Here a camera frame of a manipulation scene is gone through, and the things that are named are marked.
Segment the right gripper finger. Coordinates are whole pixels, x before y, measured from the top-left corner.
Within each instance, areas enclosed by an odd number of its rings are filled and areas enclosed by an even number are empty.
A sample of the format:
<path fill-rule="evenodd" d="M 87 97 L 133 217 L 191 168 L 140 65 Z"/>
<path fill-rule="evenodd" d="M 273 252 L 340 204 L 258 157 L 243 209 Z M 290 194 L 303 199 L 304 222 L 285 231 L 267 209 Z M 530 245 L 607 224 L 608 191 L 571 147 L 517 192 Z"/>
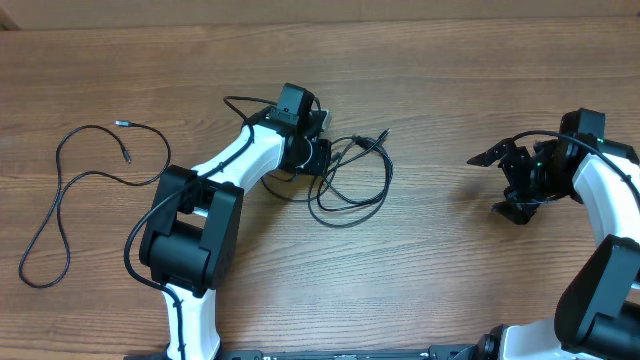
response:
<path fill-rule="evenodd" d="M 503 201 L 492 205 L 491 209 L 516 225 L 526 225 L 536 214 L 537 204 Z"/>
<path fill-rule="evenodd" d="M 467 164 L 472 166 L 489 167 L 494 162 L 504 158 L 508 153 L 508 149 L 514 144 L 515 141 L 513 139 L 501 140 L 485 152 L 482 152 L 470 158 L 467 161 Z"/>

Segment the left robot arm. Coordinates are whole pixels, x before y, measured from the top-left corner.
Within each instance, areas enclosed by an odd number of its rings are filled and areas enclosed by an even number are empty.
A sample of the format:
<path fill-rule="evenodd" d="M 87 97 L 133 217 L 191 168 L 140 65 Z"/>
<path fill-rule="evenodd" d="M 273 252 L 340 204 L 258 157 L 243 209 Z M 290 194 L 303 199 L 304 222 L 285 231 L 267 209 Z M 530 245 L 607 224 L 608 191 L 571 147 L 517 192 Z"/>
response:
<path fill-rule="evenodd" d="M 269 172 L 319 175 L 330 114 L 307 89 L 287 83 L 276 102 L 244 117 L 238 137 L 192 168 L 169 166 L 150 211 L 132 231 L 139 261 L 165 299 L 170 340 L 160 359 L 214 359 L 216 290 L 229 271 L 244 195 Z"/>

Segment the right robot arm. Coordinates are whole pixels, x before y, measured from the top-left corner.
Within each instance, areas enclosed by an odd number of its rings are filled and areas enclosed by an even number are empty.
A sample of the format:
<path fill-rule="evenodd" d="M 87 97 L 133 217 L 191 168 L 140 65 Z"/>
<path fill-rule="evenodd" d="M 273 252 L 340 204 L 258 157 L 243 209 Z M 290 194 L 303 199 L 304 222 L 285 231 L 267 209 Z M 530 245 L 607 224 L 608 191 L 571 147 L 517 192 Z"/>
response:
<path fill-rule="evenodd" d="M 493 211 L 517 225 L 537 209 L 570 197 L 587 212 L 595 250 L 560 297 L 553 317 L 500 325 L 459 359 L 636 359 L 639 306 L 639 157 L 605 137 L 603 113 L 565 114 L 558 131 L 543 132 L 531 149 L 512 136 L 469 159 L 502 169 L 508 185 Z"/>

